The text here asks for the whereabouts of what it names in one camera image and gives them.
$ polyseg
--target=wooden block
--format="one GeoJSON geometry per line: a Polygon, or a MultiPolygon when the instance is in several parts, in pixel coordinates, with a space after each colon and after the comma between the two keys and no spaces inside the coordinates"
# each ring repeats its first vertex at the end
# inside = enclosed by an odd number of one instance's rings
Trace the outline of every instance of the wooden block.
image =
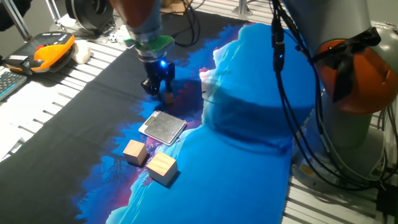
{"type": "Polygon", "coordinates": [[[171,104],[174,103],[174,96],[173,96],[173,93],[163,93],[163,95],[164,95],[164,102],[165,102],[167,105],[171,105],[171,104]]]}
{"type": "Polygon", "coordinates": [[[163,152],[158,152],[147,165],[149,176],[167,186],[176,175],[177,161],[163,152]]]}
{"type": "Polygon", "coordinates": [[[148,152],[144,143],[130,140],[129,144],[124,149],[123,154],[129,163],[135,166],[141,166],[145,157],[148,155],[148,152]]]}

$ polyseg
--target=blue cloth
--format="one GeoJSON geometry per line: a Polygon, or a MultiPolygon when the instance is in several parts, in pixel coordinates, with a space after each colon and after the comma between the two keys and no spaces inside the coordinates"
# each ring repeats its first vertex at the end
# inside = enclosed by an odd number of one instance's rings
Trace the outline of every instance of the blue cloth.
{"type": "MultiPolygon", "coordinates": [[[[239,39],[214,52],[216,68],[201,72],[202,125],[171,147],[179,176],[171,187],[132,185],[129,205],[107,223],[280,223],[290,167],[291,133],[272,70],[270,27],[244,26],[239,39]]],[[[192,54],[190,60],[199,60],[192,54]]],[[[315,98],[313,73],[287,40],[282,73],[299,122],[315,98]]],[[[189,76],[177,68],[176,81],[189,76]]]]}

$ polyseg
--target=black electronic device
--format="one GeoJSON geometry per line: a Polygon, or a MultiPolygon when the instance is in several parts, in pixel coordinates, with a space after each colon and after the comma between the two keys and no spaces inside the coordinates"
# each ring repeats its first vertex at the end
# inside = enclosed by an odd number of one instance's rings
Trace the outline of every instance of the black electronic device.
{"type": "Polygon", "coordinates": [[[5,99],[10,93],[18,89],[24,82],[26,77],[11,72],[0,73],[0,100],[5,99]]]}
{"type": "Polygon", "coordinates": [[[113,8],[107,0],[66,0],[65,4],[69,17],[76,19],[82,28],[98,35],[113,18],[113,8]]]}

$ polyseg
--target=gray robot arm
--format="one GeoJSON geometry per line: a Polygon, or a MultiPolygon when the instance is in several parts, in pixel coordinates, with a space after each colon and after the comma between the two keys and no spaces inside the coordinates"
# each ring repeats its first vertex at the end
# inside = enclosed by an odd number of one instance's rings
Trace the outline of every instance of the gray robot arm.
{"type": "MultiPolygon", "coordinates": [[[[366,0],[284,0],[284,4],[311,57],[345,44],[353,37],[373,35],[366,33],[372,30],[366,0]]],[[[345,113],[373,114],[389,106],[398,94],[397,32],[378,27],[376,33],[381,38],[377,45],[352,54],[352,90],[335,102],[345,113]]],[[[322,61],[317,62],[316,67],[326,92],[333,96],[336,87],[339,88],[336,86],[338,69],[322,61]]]]}

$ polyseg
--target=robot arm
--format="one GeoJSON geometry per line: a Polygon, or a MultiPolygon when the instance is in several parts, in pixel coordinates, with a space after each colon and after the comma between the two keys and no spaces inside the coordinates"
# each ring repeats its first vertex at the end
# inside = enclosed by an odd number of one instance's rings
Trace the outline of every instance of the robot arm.
{"type": "Polygon", "coordinates": [[[372,28],[366,0],[284,0],[284,4],[311,57],[318,58],[320,79],[341,111],[373,114],[394,101],[398,34],[372,28]]]}
{"type": "Polygon", "coordinates": [[[162,34],[160,0],[109,0],[127,25],[130,36],[136,41],[138,58],[144,63],[147,79],[141,85],[150,95],[159,95],[162,80],[171,92],[175,65],[166,61],[167,51],[174,39],[162,34]]]}

